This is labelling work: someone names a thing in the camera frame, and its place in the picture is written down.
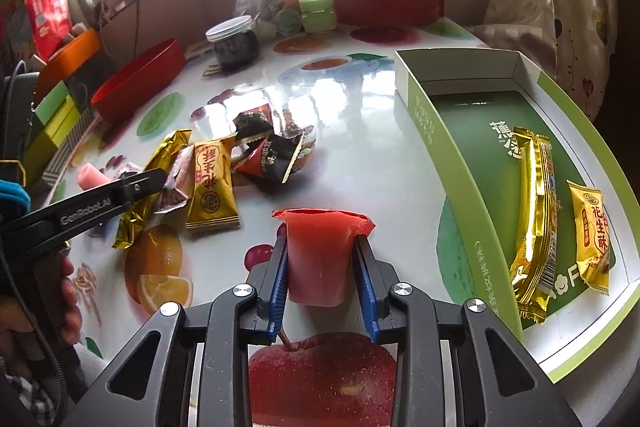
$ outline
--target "orange container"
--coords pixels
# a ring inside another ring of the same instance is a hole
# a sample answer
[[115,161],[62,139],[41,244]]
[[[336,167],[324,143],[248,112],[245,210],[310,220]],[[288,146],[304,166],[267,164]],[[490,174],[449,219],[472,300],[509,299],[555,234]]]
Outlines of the orange container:
[[38,77],[34,103],[38,105],[60,80],[68,79],[89,58],[100,51],[101,47],[98,34],[91,28],[60,49]]

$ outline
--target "red jelly cup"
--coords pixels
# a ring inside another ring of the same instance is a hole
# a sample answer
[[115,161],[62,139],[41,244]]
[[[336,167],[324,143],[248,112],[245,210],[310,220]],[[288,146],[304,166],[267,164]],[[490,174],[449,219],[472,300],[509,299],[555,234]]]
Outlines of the red jelly cup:
[[287,223],[289,298],[308,306],[334,307],[345,297],[353,240],[375,225],[345,210],[294,208],[273,217]]
[[116,71],[91,99],[107,122],[118,123],[171,84],[185,65],[176,39],[160,42]]

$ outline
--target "open cardboard box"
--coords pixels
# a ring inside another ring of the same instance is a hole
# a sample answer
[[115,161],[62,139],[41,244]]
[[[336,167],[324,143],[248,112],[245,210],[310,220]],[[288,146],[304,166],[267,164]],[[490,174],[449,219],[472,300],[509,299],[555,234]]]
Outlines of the open cardboard box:
[[[396,54],[396,88],[446,190],[476,296],[558,381],[606,340],[640,298],[638,201],[591,122],[522,54],[483,48]],[[556,295],[543,325],[520,320],[509,277],[520,199],[514,125],[549,136],[553,147],[560,203]],[[609,296],[588,289],[577,272],[565,179],[603,192],[612,248]]]

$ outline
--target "red bowl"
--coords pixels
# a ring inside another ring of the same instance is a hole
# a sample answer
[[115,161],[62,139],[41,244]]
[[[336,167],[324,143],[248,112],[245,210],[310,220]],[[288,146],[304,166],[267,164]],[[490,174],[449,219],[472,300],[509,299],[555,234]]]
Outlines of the red bowl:
[[171,84],[184,64],[176,39],[160,42],[116,71],[91,104],[107,122],[119,123]]

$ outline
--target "green container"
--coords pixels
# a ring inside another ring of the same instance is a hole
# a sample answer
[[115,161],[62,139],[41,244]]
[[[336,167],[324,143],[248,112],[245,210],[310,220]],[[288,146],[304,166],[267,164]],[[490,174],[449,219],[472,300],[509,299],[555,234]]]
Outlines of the green container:
[[299,0],[302,13],[321,12],[334,7],[334,0]]
[[302,25],[307,33],[330,32],[335,30],[338,25],[338,15],[333,8],[303,13]]

